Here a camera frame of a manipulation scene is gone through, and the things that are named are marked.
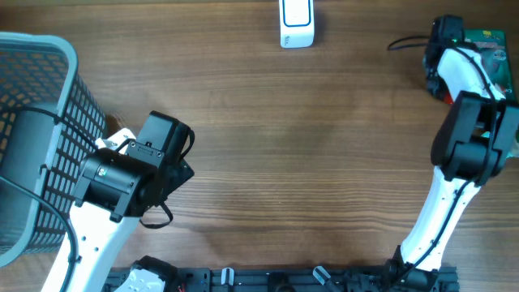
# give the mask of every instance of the red component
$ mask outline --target red component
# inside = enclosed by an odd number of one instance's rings
[[[448,104],[448,105],[451,105],[454,103],[453,101],[453,97],[451,97],[451,93],[450,92],[447,92],[445,94],[445,97],[444,97],[444,103]]]

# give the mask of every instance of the wooden table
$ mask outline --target wooden table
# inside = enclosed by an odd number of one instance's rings
[[[448,111],[425,91],[423,50],[385,46],[462,15],[508,32],[517,71],[517,11],[513,0],[322,1],[315,44],[292,50],[279,46],[277,2],[7,8],[0,29],[69,40],[120,125],[138,131],[159,110],[196,132],[196,175],[167,201],[174,222],[139,227],[115,266],[144,255],[180,267],[346,266],[382,264],[409,233]],[[462,291],[519,290],[518,175],[509,161],[448,244]],[[0,269],[0,291],[39,290],[54,257]]]

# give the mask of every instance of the basket mesh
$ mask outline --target basket mesh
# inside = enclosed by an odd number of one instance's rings
[[[41,194],[44,200],[68,218],[71,192],[79,175],[80,162],[94,151],[76,132],[81,131],[91,141],[102,137],[106,131],[105,115],[78,74],[71,88],[62,88],[69,68],[65,54],[56,50],[36,50],[33,45],[30,46],[29,50],[8,46],[2,48],[0,44],[0,108],[41,102],[57,105],[61,91],[68,92],[63,117],[76,129],[59,124],[61,135],[49,149],[54,152],[54,161]],[[5,113],[0,117],[0,163],[15,122],[16,114]],[[59,247],[65,230],[53,214],[46,208],[40,208],[35,225],[24,253],[52,251]],[[0,255],[8,249],[0,246]]]

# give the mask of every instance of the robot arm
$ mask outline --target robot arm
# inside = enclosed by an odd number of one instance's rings
[[[63,240],[42,291],[55,292],[62,286],[69,240],[76,240],[78,258],[67,291],[102,290],[117,254],[144,212],[163,205],[169,193],[193,176],[183,160],[188,136],[191,146],[194,136],[188,126],[151,112],[136,140],[127,140],[126,149],[121,140],[114,146],[126,155],[103,148],[82,161],[70,211],[76,238]]]
[[[517,129],[517,118],[513,117],[517,115],[517,107],[505,104],[503,93],[491,84],[474,47],[462,45],[458,49],[445,49],[437,45],[464,42],[461,19],[453,16],[437,19],[431,35],[433,45],[426,51],[427,74],[441,78],[454,105],[431,150],[431,160],[436,166],[426,203],[400,248],[402,261],[416,265],[440,236],[437,245],[415,267],[424,271],[440,269],[445,246],[461,214],[488,178],[499,173]],[[500,127],[493,145],[489,144],[489,139],[472,136],[474,130],[489,131],[491,128],[492,101],[488,89],[497,102],[502,101],[497,111]],[[487,151],[489,158],[485,164]],[[468,184],[458,194],[464,183]]]

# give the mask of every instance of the cable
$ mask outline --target cable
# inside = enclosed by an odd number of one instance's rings
[[[49,202],[43,200],[40,196],[36,195],[32,191],[26,189],[25,187],[20,186],[18,183],[11,181],[9,178],[5,178],[4,176],[0,175],[0,180],[4,183],[8,184],[9,186],[18,189],[22,192],[22,194],[28,196],[29,198],[36,200],[38,203],[46,206],[46,208],[54,214],[58,220],[63,224],[65,227],[65,231],[68,234],[68,241],[71,244],[71,253],[68,256],[68,268],[66,269],[65,279],[63,280],[62,288],[60,289],[60,292],[65,292],[68,289],[68,286],[71,282],[72,273],[74,272],[75,267],[75,261],[78,256],[78,247],[75,237],[75,232],[72,226],[66,221],[65,217]]]
[[[97,149],[96,144],[94,142],[92,142],[89,138],[87,138],[77,127],[72,126],[72,124],[69,123],[68,121],[66,121],[64,118],[58,116],[55,113],[49,112],[48,110],[38,109],[38,108],[35,108],[35,107],[31,107],[31,106],[20,106],[20,107],[16,107],[16,108],[15,107],[11,107],[11,108],[8,108],[8,109],[1,109],[0,110],[0,116],[4,115],[6,113],[17,114],[18,112],[21,112],[21,111],[32,111],[32,112],[35,112],[35,113],[40,113],[40,114],[44,114],[46,116],[49,116],[49,117],[53,118],[54,121],[61,122],[65,126],[71,128],[90,147],[92,147],[94,149]]]
[[[408,36],[408,37],[402,37],[401,39],[398,39],[398,40],[392,42],[391,44],[389,44],[388,47],[386,48],[386,50],[391,51],[391,50],[397,50],[397,49],[405,49],[405,48],[413,48],[413,47],[417,47],[417,46],[424,46],[424,45],[427,45],[427,44],[401,45],[401,46],[393,48],[394,45],[396,45],[398,43],[401,43],[403,41],[408,41],[408,40],[428,40],[430,38],[431,38],[430,36]]]
[[[444,47],[446,49],[453,49],[454,51],[456,51],[457,53],[459,53],[460,55],[465,57],[470,62],[470,64],[476,69],[476,71],[478,72],[482,82],[484,83],[484,88],[487,91],[487,93],[488,93],[488,95],[489,95],[489,97],[491,99],[491,107],[492,108],[491,108],[491,125],[490,125],[491,129],[490,129],[490,133],[489,133],[489,137],[488,137],[488,147],[487,147],[487,150],[485,152],[485,157],[483,159],[483,167],[478,172],[478,174],[475,176],[475,178],[481,178],[483,176],[484,170],[488,167],[488,162],[490,160],[490,155],[491,155],[491,147],[494,144],[494,140],[495,140],[495,127],[496,127],[496,123],[497,123],[497,101],[495,99],[494,93],[492,93],[492,91],[490,89],[490,84],[487,82],[487,78],[486,78],[483,70],[481,69],[481,67],[474,61],[474,58],[470,57],[466,52],[464,52],[463,50],[458,49],[458,48],[456,48],[454,46],[429,42],[429,43],[408,44],[408,45],[401,45],[401,46],[398,46],[398,47],[393,47],[395,44],[400,43],[402,41],[418,39],[418,38],[423,38],[423,37],[422,36],[409,36],[409,37],[401,38],[400,40],[396,40],[396,41],[392,42],[391,44],[389,44],[386,49],[388,51],[392,51],[392,50],[406,49],[406,48],[413,48],[413,47],[427,47],[429,45],[441,46],[441,47]],[[391,285],[389,286],[388,290],[391,289],[393,286],[397,285],[398,283],[400,283],[402,280],[404,280],[436,248],[438,242],[440,241],[441,237],[444,234],[445,229],[447,228],[447,224],[448,224],[448,222],[451,219],[451,216],[452,216],[452,214],[454,212],[454,209],[457,206],[457,203],[458,203],[458,201],[459,201],[459,199],[461,197],[461,194],[463,194],[463,191],[469,185],[469,183],[472,183],[472,182],[473,182],[473,180],[467,180],[466,182],[463,183],[463,185],[461,185],[460,189],[456,192],[456,197],[454,198],[453,205],[449,209],[447,217],[445,218],[444,224],[442,225],[442,227],[440,229],[440,232],[436,235],[435,240],[431,243],[431,246],[426,250],[425,253],[423,253],[422,257],[420,257],[405,272],[403,272],[402,275],[397,277],[397,279],[391,283]]]

